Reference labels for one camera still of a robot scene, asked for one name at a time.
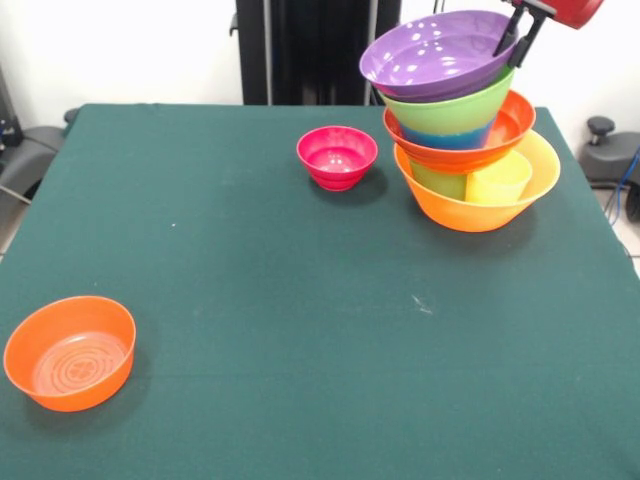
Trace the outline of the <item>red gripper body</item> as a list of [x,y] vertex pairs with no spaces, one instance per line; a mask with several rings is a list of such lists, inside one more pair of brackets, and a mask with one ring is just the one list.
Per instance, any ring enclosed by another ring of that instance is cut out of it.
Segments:
[[520,1],[527,7],[551,18],[553,21],[573,28],[581,29],[595,15],[603,0],[542,0]]

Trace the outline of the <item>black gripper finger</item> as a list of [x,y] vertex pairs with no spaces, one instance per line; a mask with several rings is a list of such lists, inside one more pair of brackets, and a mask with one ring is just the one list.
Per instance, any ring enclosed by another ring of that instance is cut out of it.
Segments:
[[511,43],[517,38],[516,30],[523,13],[524,13],[523,5],[514,6],[514,12],[511,15],[509,22],[506,25],[506,28],[502,34],[501,39],[496,45],[496,49],[494,50],[494,53],[493,53],[494,56],[501,55],[511,45]]
[[542,25],[544,24],[544,16],[542,14],[531,13],[531,16],[533,18],[533,22],[528,33],[518,40],[511,56],[509,57],[507,65],[510,68],[520,68],[522,66],[529,50],[542,28]]

